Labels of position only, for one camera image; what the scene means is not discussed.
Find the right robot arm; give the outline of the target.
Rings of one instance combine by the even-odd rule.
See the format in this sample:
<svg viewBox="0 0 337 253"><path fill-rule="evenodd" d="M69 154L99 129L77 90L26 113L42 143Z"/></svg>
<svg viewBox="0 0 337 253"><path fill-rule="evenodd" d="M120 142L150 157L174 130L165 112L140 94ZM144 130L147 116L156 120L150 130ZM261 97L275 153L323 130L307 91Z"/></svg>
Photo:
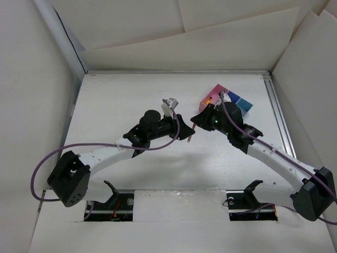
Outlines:
<svg viewBox="0 0 337 253"><path fill-rule="evenodd" d="M309 221L316 221L336 202L334 177L329 169L309 166L264 141L260 130L244 123L241 110L235 103L209 104L191 121L203 130L225 134L232 146L264 163L291 186L281 192L258 191L256 187L263 181L254 180L243 190L228 191L227 202L229 209L235 211L232 216L235 220L279 205Z"/></svg>

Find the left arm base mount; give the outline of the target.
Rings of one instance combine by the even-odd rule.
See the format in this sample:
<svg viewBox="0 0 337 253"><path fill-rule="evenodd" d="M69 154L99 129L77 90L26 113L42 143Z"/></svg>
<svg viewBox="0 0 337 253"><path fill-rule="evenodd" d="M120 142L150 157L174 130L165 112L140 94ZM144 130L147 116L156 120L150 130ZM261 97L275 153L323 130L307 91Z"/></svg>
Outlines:
<svg viewBox="0 0 337 253"><path fill-rule="evenodd" d="M108 186L109 199L106 202L88 201L84 214L84 221L133 221L134 193L131 190L117 190L109 181L104 180Z"/></svg>

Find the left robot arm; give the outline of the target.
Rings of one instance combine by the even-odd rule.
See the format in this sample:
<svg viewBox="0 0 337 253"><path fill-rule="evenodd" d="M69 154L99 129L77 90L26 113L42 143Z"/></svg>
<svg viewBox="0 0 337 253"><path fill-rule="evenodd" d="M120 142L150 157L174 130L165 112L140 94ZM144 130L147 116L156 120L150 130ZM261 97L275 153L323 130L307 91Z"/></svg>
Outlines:
<svg viewBox="0 0 337 253"><path fill-rule="evenodd" d="M109 166L142 154L151 141L168 136L184 140L195 133L181 115L161 116L148 110L139 123L124 134L112 147L102 147L91 152L75 154L65 152L47 179L47 184L66 207L81 200L99 202L112 209L117 204L117 190L107 180L97 183L91 177Z"/></svg>

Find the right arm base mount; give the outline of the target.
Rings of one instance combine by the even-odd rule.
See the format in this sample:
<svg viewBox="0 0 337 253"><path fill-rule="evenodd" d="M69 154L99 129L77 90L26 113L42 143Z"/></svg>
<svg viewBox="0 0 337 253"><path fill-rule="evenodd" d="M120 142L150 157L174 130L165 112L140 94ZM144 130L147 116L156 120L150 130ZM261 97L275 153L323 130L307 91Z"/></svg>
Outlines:
<svg viewBox="0 0 337 253"><path fill-rule="evenodd" d="M223 206L228 208L230 221L278 221L275 205L257 200L254 191L262 184L254 180L243 190L227 190Z"/></svg>

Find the yellow black utility knife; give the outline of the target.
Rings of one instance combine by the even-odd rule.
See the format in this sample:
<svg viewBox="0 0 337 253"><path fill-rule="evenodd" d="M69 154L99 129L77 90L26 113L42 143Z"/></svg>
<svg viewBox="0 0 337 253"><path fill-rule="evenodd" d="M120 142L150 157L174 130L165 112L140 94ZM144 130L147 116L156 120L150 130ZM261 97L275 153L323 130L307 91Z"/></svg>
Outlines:
<svg viewBox="0 0 337 253"><path fill-rule="evenodd" d="M209 97L205 100L204 104L208 105L212 101L212 97Z"/></svg>

